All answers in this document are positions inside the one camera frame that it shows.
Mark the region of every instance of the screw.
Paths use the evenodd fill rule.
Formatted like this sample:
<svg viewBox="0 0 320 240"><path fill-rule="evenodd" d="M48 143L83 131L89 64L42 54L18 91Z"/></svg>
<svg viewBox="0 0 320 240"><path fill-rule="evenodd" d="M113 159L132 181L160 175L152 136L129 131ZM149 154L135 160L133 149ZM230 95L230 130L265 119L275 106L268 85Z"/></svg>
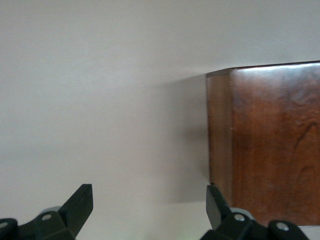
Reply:
<svg viewBox="0 0 320 240"><path fill-rule="evenodd" d="M288 225L283 222L277 222L276 227L282 231L289 231Z"/></svg>
<svg viewBox="0 0 320 240"><path fill-rule="evenodd" d="M48 220L48 219L50 219L51 217L52 217L51 214L46 214L46 215L44 215L44 216L42 217L42 221Z"/></svg>
<svg viewBox="0 0 320 240"><path fill-rule="evenodd" d="M234 219L239 221L239 222L244 222L246 220L245 217L242 216L241 214L234 215Z"/></svg>
<svg viewBox="0 0 320 240"><path fill-rule="evenodd" d="M6 226L8 226L8 223L6 221L0 223L0 229L5 228Z"/></svg>

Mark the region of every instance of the wood grain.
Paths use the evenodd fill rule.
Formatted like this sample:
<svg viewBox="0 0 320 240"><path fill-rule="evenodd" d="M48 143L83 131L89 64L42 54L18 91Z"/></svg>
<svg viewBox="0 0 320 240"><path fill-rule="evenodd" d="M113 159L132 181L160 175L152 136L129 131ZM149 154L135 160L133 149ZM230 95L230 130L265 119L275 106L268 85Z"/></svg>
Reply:
<svg viewBox="0 0 320 240"><path fill-rule="evenodd" d="M231 180L222 192L262 224L319 225L320 62L230 68L207 77L210 180L218 186ZM230 98L231 106L215 111L212 96ZM215 135L223 122L230 136ZM231 149L231 160L219 148Z"/></svg>

